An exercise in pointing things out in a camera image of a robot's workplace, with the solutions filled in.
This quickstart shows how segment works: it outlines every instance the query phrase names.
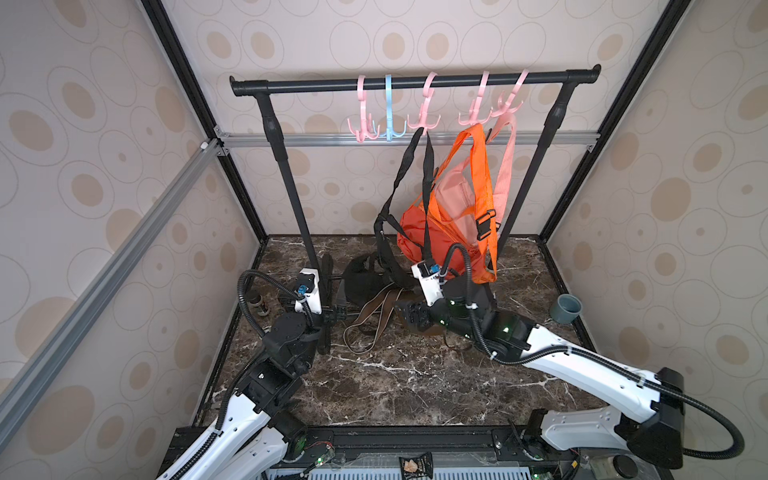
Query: orange strap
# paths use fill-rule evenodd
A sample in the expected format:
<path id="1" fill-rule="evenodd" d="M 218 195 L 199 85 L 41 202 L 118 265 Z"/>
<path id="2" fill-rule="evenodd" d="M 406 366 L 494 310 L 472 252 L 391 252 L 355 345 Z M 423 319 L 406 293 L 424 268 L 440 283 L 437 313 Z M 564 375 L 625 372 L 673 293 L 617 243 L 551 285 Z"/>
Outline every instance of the orange strap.
<path id="1" fill-rule="evenodd" d="M 456 140 L 453 142 L 453 147 L 451 148 L 448 157 L 442 163 L 435 175 L 435 184 L 437 184 L 440 175 L 450 165 L 451 159 L 455 153 L 464 144 L 464 140 L 470 135 L 472 136 L 472 149 L 469 151 L 469 165 L 472 171 L 472 187 L 475 191 L 475 222 L 482 226 L 486 224 L 488 225 L 487 232 L 484 230 L 481 231 L 480 228 L 478 229 L 478 249 L 483 254 L 490 251 L 493 276 L 495 277 L 498 236 L 493 207 L 491 172 L 488 169 L 488 158 L 485 152 L 485 132 L 482 130 L 481 124 L 474 124 L 458 134 Z M 450 220 L 444 218 L 440 212 L 434 190 L 429 198 L 429 214 L 434 218 L 443 221 Z"/>

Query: dark marble surface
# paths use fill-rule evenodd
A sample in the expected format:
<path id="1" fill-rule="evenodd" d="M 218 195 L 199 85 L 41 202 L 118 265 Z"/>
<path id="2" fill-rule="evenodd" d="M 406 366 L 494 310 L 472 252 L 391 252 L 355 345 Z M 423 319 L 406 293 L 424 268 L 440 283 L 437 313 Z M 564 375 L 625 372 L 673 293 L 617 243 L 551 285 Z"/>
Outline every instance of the dark marble surface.
<path id="1" fill-rule="evenodd" d="M 373 237 L 313 240 L 318 257 L 333 255 L 334 273 L 341 273 L 353 257 L 376 248 Z M 394 241 L 392 249 L 402 266 L 409 265 Z M 301 239 L 277 237 L 270 240 L 260 270 L 288 281 L 302 266 L 309 265 Z M 498 281 L 492 289 L 501 308 L 544 323 L 558 335 L 578 343 L 570 326 L 547 321 L 548 307 L 557 291 L 532 241 L 510 239 L 498 268 Z M 263 283 L 257 287 L 271 309 L 270 315 L 261 319 L 266 326 L 279 316 L 281 307 L 274 288 Z M 369 320 L 367 329 L 375 329 L 377 321 Z M 417 336 L 393 318 L 373 351 L 356 355 L 344 345 L 343 330 L 344 326 L 336 325 L 330 355 L 316 357 L 314 367 L 303 377 L 304 386 L 293 396 L 292 412 L 308 425 L 521 424 L 536 408 L 574 410 L 604 405 L 588 393 L 537 370 L 491 362 L 453 333 L 445 338 Z M 372 338 L 362 334 L 358 337 L 364 343 Z M 259 345 L 258 335 L 241 319 L 214 390 L 216 399 Z M 215 402 L 207 413 L 206 424 L 217 415 L 217 407 Z"/>

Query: clothes rack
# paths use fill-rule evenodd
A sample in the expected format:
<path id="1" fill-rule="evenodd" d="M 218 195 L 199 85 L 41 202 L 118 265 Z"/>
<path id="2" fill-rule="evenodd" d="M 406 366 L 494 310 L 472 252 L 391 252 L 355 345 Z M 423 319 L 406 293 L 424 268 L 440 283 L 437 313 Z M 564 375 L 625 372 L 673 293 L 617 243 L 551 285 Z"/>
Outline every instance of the clothes rack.
<path id="1" fill-rule="evenodd" d="M 541 136 L 536 144 L 536 151 L 531 159 L 528 171 L 525 173 L 520 191 L 515 197 L 515 202 L 507 216 L 504 228 L 498 238 L 498 251 L 504 249 L 504 245 L 509 237 L 512 226 L 520 214 L 520 209 L 528 196 L 533 180 L 544 160 L 547 149 L 552 144 L 555 134 L 563 123 L 565 112 L 568 109 L 568 102 L 574 93 L 574 89 L 580 84 L 595 83 L 600 75 L 601 66 L 595 65 L 591 69 L 583 70 L 564 70 L 564 71 L 542 71 L 528 74 L 524 84 L 562 84 L 560 92 L 555 99 L 552 107 L 547 114 L 544 127 L 541 130 Z M 439 75 L 432 80 L 432 87 L 471 87 L 480 83 L 481 75 Z M 519 73 L 492 74 L 488 76 L 487 85 L 507 85 L 515 84 L 519 79 Z M 421 88 L 426 81 L 426 77 L 401 77 L 392 79 L 392 88 Z M 366 90 L 383 90 L 386 85 L 384 77 L 366 78 L 363 87 Z M 275 109 L 272 105 L 272 94 L 284 93 L 307 93 L 314 91 L 355 91 L 357 89 L 357 79 L 347 78 L 342 80 L 306 80 L 306 81 L 268 81 L 268 80 L 244 80 L 237 81 L 230 76 L 230 86 L 232 92 L 237 97 L 252 96 L 256 98 L 261 117 L 264 122 L 264 134 L 269 142 L 272 153 L 280 168 L 280 174 L 283 177 L 288 198 L 293 208 L 293 214 L 296 222 L 299 224 L 306 254 L 310 259 L 312 268 L 320 270 L 320 264 L 317 260 L 315 247 L 310 236 L 310 229 L 306 224 L 306 218 L 302 210 L 299 193 L 296 191 L 296 183 L 288 164 L 288 152 L 286 151 L 285 137 L 283 129 L 277 120 Z"/>

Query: plastic hook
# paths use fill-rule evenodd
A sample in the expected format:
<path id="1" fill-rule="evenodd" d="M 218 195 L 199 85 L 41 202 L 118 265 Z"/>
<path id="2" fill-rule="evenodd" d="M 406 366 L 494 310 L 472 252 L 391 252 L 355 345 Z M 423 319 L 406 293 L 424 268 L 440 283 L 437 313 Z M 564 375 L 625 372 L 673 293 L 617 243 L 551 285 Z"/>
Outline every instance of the plastic hook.
<path id="1" fill-rule="evenodd" d="M 464 121 L 462 120 L 462 114 L 458 114 L 459 125 L 484 124 L 486 121 L 491 119 L 491 115 L 493 114 L 493 107 L 491 107 L 491 111 L 490 113 L 488 113 L 488 117 L 485 120 L 478 120 L 478 114 L 480 113 L 480 104 L 482 103 L 483 95 L 485 95 L 485 84 L 488 83 L 489 73 L 490 72 L 488 71 L 482 72 L 482 79 L 480 80 L 480 88 L 478 88 L 478 96 L 469 105 L 469 119 L 467 121 Z"/>
<path id="2" fill-rule="evenodd" d="M 425 130 L 431 130 L 434 127 L 437 127 L 437 125 L 440 123 L 440 115 L 437 116 L 437 121 L 434 125 L 427 124 L 427 115 L 429 115 L 429 101 L 432 100 L 432 96 L 435 94 L 435 89 L 430 88 L 429 85 L 432 84 L 432 80 L 437 76 L 437 74 L 433 71 L 429 73 L 429 76 L 427 77 L 427 80 L 424 82 L 424 88 L 422 89 L 422 95 L 424 95 L 424 102 L 419 107 L 419 121 L 417 121 L 415 124 L 411 125 L 411 118 L 410 116 L 406 116 L 406 124 L 411 128 L 421 128 L 424 127 Z"/>
<path id="3" fill-rule="evenodd" d="M 512 102 L 515 100 L 515 96 L 518 94 L 518 92 L 520 91 L 520 87 L 523 85 L 523 82 L 525 81 L 525 77 L 527 76 L 528 76 L 528 70 L 527 69 L 523 70 L 522 73 L 520 74 L 520 78 L 518 78 L 518 81 L 515 83 L 515 86 L 512 88 L 512 93 L 509 94 L 509 97 L 507 98 L 507 101 L 505 103 L 502 103 L 504 98 L 504 92 L 502 92 L 502 94 L 498 96 L 497 109 L 496 111 L 491 112 L 492 117 L 494 118 L 500 117 L 507 112 L 514 113 L 520 107 L 522 107 L 523 102 L 520 102 L 520 105 L 509 110 L 509 108 L 512 106 Z"/>
<path id="4" fill-rule="evenodd" d="M 394 120 L 392 119 L 392 75 L 386 75 L 384 78 L 386 86 L 386 140 L 392 141 L 392 137 L 400 138 L 406 134 L 408 122 L 403 122 L 401 134 L 395 131 Z"/>
<path id="5" fill-rule="evenodd" d="M 354 130 L 352 128 L 351 120 L 348 118 L 346 119 L 346 123 L 349 125 L 349 131 L 355 135 L 355 139 L 358 143 L 362 143 L 366 138 L 370 140 L 379 138 L 379 128 L 373 122 L 373 116 L 371 114 L 368 114 L 368 121 L 366 121 L 366 100 L 368 98 L 368 93 L 362 89 L 362 84 L 365 79 L 365 75 L 360 75 L 357 78 L 357 100 L 360 102 L 360 129 Z"/>

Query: small cup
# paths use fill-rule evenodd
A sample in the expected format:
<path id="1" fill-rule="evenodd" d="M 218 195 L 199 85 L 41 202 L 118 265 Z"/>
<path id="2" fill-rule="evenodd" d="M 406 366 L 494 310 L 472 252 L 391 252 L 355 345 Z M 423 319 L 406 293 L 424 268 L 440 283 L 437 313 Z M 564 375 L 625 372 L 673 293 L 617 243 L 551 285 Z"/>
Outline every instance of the small cup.
<path id="1" fill-rule="evenodd" d="M 549 316 L 557 323 L 568 325 L 581 314 L 581 301 L 570 293 L 563 293 L 549 307 Z"/>

